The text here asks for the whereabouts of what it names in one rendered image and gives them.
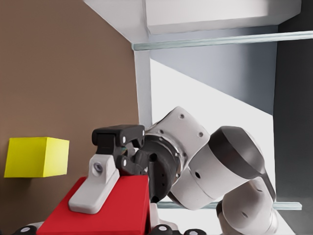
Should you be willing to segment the silver frame post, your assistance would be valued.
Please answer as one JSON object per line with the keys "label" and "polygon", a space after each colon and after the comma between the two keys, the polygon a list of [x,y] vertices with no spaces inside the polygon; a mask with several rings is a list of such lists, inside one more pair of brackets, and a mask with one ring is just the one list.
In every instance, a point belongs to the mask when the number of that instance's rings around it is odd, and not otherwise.
{"label": "silver frame post", "polygon": [[298,32],[284,32],[272,34],[258,34],[258,35],[245,35],[233,37],[220,37],[210,39],[190,39],[178,41],[165,41],[165,42],[148,42],[131,44],[132,50],[157,50],[157,49],[170,49],[170,48],[183,48],[183,47],[205,47],[205,46],[219,46],[230,44],[251,44],[251,43],[267,43],[278,41],[293,41],[293,40],[307,40],[313,39],[312,31],[298,31]]}
{"label": "silver frame post", "polygon": [[[218,202],[212,202],[202,209],[215,209],[217,204]],[[156,205],[159,209],[183,209],[183,206],[169,201],[160,201]],[[278,211],[301,211],[302,205],[299,202],[274,202],[273,208]]]}

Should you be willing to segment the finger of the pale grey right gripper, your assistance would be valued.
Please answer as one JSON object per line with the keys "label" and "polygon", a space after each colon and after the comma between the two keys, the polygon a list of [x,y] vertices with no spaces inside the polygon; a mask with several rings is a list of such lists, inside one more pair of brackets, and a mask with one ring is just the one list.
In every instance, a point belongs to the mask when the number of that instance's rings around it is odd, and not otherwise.
{"label": "finger of the pale grey right gripper", "polygon": [[88,176],[68,202],[73,212],[98,213],[119,179],[112,155],[115,136],[98,135],[96,146],[96,153],[89,161]]}

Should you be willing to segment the red wooden cube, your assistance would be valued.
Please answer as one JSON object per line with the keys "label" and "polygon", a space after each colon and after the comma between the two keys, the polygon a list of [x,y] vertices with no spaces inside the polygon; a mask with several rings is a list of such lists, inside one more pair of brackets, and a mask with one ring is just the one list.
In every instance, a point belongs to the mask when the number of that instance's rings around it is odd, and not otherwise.
{"label": "red wooden cube", "polygon": [[38,229],[37,235],[146,235],[149,221],[148,177],[122,176],[96,214],[72,212],[69,199],[81,177]]}

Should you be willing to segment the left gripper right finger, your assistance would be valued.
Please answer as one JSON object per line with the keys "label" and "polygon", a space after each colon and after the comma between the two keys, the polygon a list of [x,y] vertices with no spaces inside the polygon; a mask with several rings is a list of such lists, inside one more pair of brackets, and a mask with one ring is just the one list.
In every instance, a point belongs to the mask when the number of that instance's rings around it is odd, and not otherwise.
{"label": "left gripper right finger", "polygon": [[160,219],[156,203],[150,203],[150,231],[148,235],[179,235],[175,223]]}

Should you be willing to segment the yellow wooden cube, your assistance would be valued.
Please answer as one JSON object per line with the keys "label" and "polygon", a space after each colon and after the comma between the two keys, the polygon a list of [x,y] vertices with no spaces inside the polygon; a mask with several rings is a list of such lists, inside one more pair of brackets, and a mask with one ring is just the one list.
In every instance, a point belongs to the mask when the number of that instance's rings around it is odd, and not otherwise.
{"label": "yellow wooden cube", "polygon": [[5,178],[44,178],[67,174],[69,141],[51,137],[10,138]]}

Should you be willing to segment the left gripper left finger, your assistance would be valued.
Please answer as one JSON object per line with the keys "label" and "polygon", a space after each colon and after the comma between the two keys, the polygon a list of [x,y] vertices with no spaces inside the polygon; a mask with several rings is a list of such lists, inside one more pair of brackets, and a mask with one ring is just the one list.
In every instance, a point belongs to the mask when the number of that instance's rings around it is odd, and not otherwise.
{"label": "left gripper left finger", "polygon": [[36,223],[31,223],[28,225],[25,225],[21,228],[18,228],[13,235],[36,235],[38,229],[43,225],[42,222],[36,222]]}

